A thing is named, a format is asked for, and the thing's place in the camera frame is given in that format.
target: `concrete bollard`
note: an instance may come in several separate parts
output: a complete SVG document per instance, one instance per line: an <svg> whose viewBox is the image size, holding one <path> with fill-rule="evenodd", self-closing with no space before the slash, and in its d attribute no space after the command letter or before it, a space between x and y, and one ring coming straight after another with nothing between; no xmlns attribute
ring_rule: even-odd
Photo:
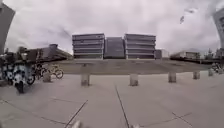
<svg viewBox="0 0 224 128"><path fill-rule="evenodd" d="M200 79L200 72L193 72L193 79L194 80Z"/></svg>
<svg viewBox="0 0 224 128"><path fill-rule="evenodd" d="M81 76L81 85L82 86L89 86L89 78L90 78L90 75L89 74L82 74Z"/></svg>
<svg viewBox="0 0 224 128"><path fill-rule="evenodd" d="M212 69L209 69L208 70L208 76L213 76L213 75L214 75L214 73L213 73Z"/></svg>
<svg viewBox="0 0 224 128"><path fill-rule="evenodd" d="M168 80L169 80L169 83L176 83L177 82L177 76L176 76L176 73L169 73L168 74Z"/></svg>
<svg viewBox="0 0 224 128"><path fill-rule="evenodd" d="M43 82L44 83L51 82L51 74L49 72L43 73Z"/></svg>
<svg viewBox="0 0 224 128"><path fill-rule="evenodd" d="M81 123L81 121L76 121L75 123L74 123L74 125L72 126L72 128L82 128L82 123Z"/></svg>
<svg viewBox="0 0 224 128"><path fill-rule="evenodd" d="M138 86L138 75L137 74L130 75L130 86Z"/></svg>
<svg viewBox="0 0 224 128"><path fill-rule="evenodd" d="M138 125L131 125L130 128L140 128L140 125L139 124Z"/></svg>

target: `building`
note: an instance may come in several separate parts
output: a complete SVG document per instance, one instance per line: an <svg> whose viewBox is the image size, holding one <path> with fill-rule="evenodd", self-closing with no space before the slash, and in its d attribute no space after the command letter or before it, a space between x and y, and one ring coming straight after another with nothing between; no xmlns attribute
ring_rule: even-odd
<svg viewBox="0 0 224 128"><path fill-rule="evenodd" d="M156 36L125 34L127 59L155 59Z"/></svg>
<svg viewBox="0 0 224 128"><path fill-rule="evenodd" d="M73 35L73 53L77 59L103 59L105 35L99 34L83 34Z"/></svg>
<svg viewBox="0 0 224 128"><path fill-rule="evenodd" d="M166 51L165 49L156 49L155 55L156 55L156 59L169 59L170 58L169 52Z"/></svg>
<svg viewBox="0 0 224 128"><path fill-rule="evenodd" d="M125 34L108 37L104 34L73 35L76 59L155 59L156 36Z"/></svg>
<svg viewBox="0 0 224 128"><path fill-rule="evenodd" d="M4 52L8 31L15 15L15 11L4 3L0 3L0 54Z"/></svg>
<svg viewBox="0 0 224 128"><path fill-rule="evenodd" d="M122 37L107 37L104 46L104 59L125 59L125 45Z"/></svg>
<svg viewBox="0 0 224 128"><path fill-rule="evenodd" d="M170 56L171 59L200 59L200 52L181 51Z"/></svg>
<svg viewBox="0 0 224 128"><path fill-rule="evenodd" d="M28 54L28 60L36 62L56 61L56 60L69 60L73 56L58 48L57 44L50 44L48 47L26 49L25 52Z"/></svg>
<svg viewBox="0 0 224 128"><path fill-rule="evenodd" d="M213 18L219 33L221 48L224 48L224 8L217 11Z"/></svg>

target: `paved ground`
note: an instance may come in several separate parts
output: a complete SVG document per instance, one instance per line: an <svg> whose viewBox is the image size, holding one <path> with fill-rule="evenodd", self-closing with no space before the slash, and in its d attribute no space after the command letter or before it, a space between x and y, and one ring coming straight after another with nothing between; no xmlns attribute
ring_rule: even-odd
<svg viewBox="0 0 224 128"><path fill-rule="evenodd" d="M182 73L168 84L167 75L143 75L130 87L128 76L91 76L92 86L81 87L80 76L65 75L37 81L24 95L0 88L0 120L4 128L64 128L79 111L71 123L81 120L85 128L223 128L223 77Z"/></svg>
<svg viewBox="0 0 224 128"><path fill-rule="evenodd" d="M60 62L65 73L91 72L95 75L164 74L208 69L209 65L171 60L73 60Z"/></svg>

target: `bicycle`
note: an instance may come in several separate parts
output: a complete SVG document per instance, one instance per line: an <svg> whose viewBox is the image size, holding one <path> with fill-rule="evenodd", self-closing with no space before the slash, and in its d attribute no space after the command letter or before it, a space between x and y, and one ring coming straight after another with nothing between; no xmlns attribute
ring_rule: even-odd
<svg viewBox="0 0 224 128"><path fill-rule="evenodd" d="M45 72L55 75L58 79L61 79L64 76L63 70L59 68L59 65L52 65L50 69L42 68L41 75L43 76Z"/></svg>

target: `cloud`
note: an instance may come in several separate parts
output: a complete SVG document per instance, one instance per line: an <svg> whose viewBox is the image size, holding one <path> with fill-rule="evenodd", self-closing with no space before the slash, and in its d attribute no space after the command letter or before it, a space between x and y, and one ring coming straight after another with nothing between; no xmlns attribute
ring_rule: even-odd
<svg viewBox="0 0 224 128"><path fill-rule="evenodd" d="M17 11L6 46L29 48L58 43L72 53L72 34L153 34L157 48L216 49L220 46L211 17L222 0L5 0ZM197 7L179 24L184 10Z"/></svg>

